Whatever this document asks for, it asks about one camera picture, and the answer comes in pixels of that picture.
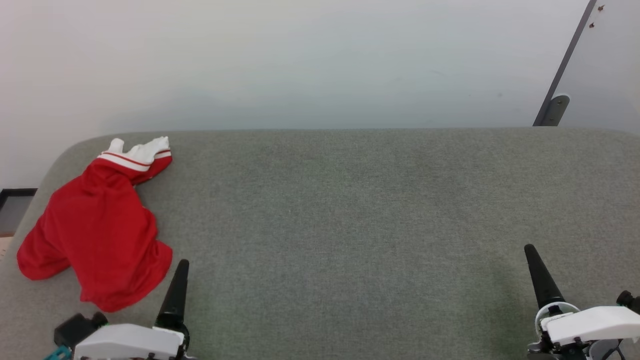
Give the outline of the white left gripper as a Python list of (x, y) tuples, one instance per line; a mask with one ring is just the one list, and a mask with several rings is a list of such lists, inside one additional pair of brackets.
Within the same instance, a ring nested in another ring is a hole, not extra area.
[(73, 360), (197, 360), (187, 354), (184, 335), (189, 268), (189, 260), (178, 262), (155, 326), (101, 326), (74, 347)]

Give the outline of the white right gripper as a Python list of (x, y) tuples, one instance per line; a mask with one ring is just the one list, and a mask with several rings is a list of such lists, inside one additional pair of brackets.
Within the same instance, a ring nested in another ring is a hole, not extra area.
[(630, 360), (623, 342), (640, 340), (640, 301), (580, 310), (565, 302), (535, 246), (524, 251), (540, 309), (527, 360)]

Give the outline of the red and white shirt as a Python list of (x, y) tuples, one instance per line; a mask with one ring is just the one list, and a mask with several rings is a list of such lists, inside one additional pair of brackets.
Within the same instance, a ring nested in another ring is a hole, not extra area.
[(167, 275), (173, 250), (158, 239), (156, 217), (137, 186), (172, 162), (166, 136), (130, 150), (109, 148), (50, 197), (19, 246), (18, 268), (29, 280), (47, 280), (73, 269), (80, 300), (113, 313), (132, 306)]

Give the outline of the black framed panel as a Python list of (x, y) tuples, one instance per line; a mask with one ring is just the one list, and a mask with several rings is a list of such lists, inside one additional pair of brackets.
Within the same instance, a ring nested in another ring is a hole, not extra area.
[(0, 239), (14, 236), (37, 191), (36, 187), (0, 191)]

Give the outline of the grey metal hinge bracket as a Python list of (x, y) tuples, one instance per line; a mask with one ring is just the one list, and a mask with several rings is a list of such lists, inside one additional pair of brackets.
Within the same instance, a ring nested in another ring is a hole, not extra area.
[(558, 126), (570, 104), (567, 94), (556, 95), (549, 101), (539, 126)]

